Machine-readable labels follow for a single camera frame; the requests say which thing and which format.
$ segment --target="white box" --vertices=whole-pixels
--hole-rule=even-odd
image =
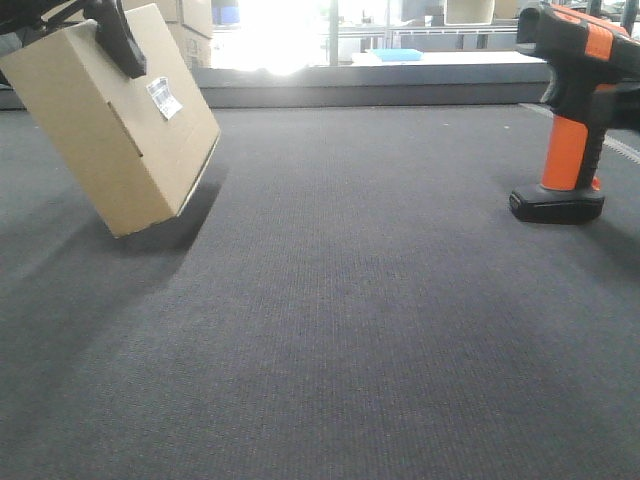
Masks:
[[[447,0],[444,4],[445,25],[490,25],[495,0]]]

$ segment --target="barcode label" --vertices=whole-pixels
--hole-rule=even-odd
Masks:
[[[176,100],[176,97],[174,97],[171,94],[171,90],[169,90],[169,79],[167,77],[156,78],[147,85],[147,91],[158,107],[158,110],[160,110],[167,120],[170,120],[171,117],[182,109],[182,104]]]

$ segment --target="cardboard box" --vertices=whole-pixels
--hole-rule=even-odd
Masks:
[[[489,25],[493,22],[495,0],[446,0],[445,25]]]
[[[96,44],[92,20],[0,59],[116,237],[179,215],[220,133],[158,8],[127,19],[147,57],[135,80]]]
[[[496,0],[496,18],[516,18],[518,13],[517,0]]]
[[[179,23],[208,38],[213,36],[213,8],[211,0],[122,0],[122,8],[132,10],[155,3],[162,18],[168,23]],[[56,7],[45,15],[51,18],[68,5]],[[67,20],[70,23],[83,22],[82,11]]]
[[[211,66],[211,39],[182,25],[167,24],[188,68]]]

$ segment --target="gray carpet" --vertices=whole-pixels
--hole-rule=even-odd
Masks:
[[[114,240],[0,112],[0,479],[637,480],[640,166],[522,224],[528,109],[216,117],[183,217]]]

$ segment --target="power drill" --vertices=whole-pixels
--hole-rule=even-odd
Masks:
[[[597,15],[598,8],[593,10]],[[627,2],[626,29],[548,2],[520,13],[516,49],[551,67],[542,102],[554,120],[541,182],[517,187],[509,196],[518,219],[580,224],[601,214],[604,196],[595,173],[605,134],[609,128],[635,128],[631,123],[638,124],[640,113],[637,102],[629,109],[640,98],[639,87],[627,84],[621,93],[619,86],[640,79],[640,42],[630,37],[637,12],[638,0]]]

